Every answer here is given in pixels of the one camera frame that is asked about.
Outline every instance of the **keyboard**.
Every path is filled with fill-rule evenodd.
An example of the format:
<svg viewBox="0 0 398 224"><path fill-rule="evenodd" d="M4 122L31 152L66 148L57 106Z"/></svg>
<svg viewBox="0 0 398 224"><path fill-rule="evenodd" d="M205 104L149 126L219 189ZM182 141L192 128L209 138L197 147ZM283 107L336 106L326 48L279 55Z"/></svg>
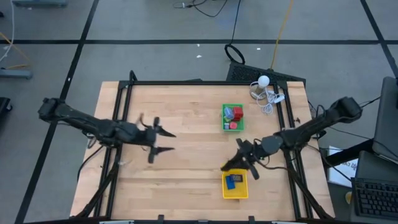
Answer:
<svg viewBox="0 0 398 224"><path fill-rule="evenodd" d="M304 82L305 79L294 77L291 75L286 75L278 72L273 72L271 70L264 70L261 68L251 67L247 65L242 65L240 63L231 62L229 65L229 71L226 81L257 81L261 75L267 75L271 82L276 83L277 81L296 81Z"/></svg>
<svg viewBox="0 0 398 224"><path fill-rule="evenodd" d="M358 216L398 220L398 182L352 178Z"/></svg>

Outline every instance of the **red block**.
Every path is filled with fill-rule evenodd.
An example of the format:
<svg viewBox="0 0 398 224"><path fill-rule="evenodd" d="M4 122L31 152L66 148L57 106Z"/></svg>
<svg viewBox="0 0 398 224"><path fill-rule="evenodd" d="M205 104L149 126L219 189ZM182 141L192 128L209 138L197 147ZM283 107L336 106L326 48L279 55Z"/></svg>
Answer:
<svg viewBox="0 0 398 224"><path fill-rule="evenodd" d="M231 128L231 129L236 129L237 127L238 127L238 124L236 124L235 122L231 122L229 124L229 128Z"/></svg>
<svg viewBox="0 0 398 224"><path fill-rule="evenodd" d="M235 118L242 118L243 117L243 110L242 107L235 106L233 109L234 117Z"/></svg>

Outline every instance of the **wooden table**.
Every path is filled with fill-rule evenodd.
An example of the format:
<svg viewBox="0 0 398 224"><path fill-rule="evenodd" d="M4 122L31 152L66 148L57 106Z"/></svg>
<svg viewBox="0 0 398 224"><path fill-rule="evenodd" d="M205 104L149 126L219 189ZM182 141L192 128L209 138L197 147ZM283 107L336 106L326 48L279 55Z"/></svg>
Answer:
<svg viewBox="0 0 398 224"><path fill-rule="evenodd" d="M117 82L102 84L95 111L97 118L111 119L117 86ZM288 86L294 118L302 123L310 120L303 83L290 82ZM243 132L223 132L222 103L244 104ZM284 104L283 109L288 127ZM271 115L263 114L249 96L248 86L134 85L127 120L135 123L139 113L145 114L147 124L155 116L160 117L160 124L177 138L160 136L157 145L175 150L160 154L153 164L148 164L147 152L141 147L123 146L112 219L155 220L159 214L167 220L248 220L250 215L256 220L295 219L284 170L266 170L257 165L259 180L248 173L249 198L223 199L220 166L235 155L235 139L252 141L280 130L276 110ZM316 141L310 144L318 147ZM85 158L93 151L87 150ZM302 159L309 190L326 212L334 216L319 152L306 147ZM71 215L76 215L97 190L103 160L104 151L81 171ZM285 166L283 153L272 155L269 166ZM297 192L304 217L299 188ZM101 214L105 214L107 197L105 192Z"/></svg>

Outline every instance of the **computer monitor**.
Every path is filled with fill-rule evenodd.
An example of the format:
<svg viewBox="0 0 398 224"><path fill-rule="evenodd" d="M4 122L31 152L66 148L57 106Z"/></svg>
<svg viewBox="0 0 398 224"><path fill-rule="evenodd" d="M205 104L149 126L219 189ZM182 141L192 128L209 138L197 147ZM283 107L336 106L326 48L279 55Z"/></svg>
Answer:
<svg viewBox="0 0 398 224"><path fill-rule="evenodd" d="M398 163L398 82L393 77L383 79L374 140L376 154Z"/></svg>

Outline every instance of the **yellow container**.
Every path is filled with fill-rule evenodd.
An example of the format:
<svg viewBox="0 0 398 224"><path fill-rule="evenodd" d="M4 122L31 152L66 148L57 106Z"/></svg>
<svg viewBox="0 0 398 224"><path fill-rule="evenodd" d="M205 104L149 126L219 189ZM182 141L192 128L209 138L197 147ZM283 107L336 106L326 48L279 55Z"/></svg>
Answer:
<svg viewBox="0 0 398 224"><path fill-rule="evenodd" d="M235 182L235 189L228 190L226 187L225 177L231 174L242 175L243 182ZM222 175L222 180L223 180L224 199L245 199L249 197L247 170L231 169L229 171L224 171Z"/></svg>

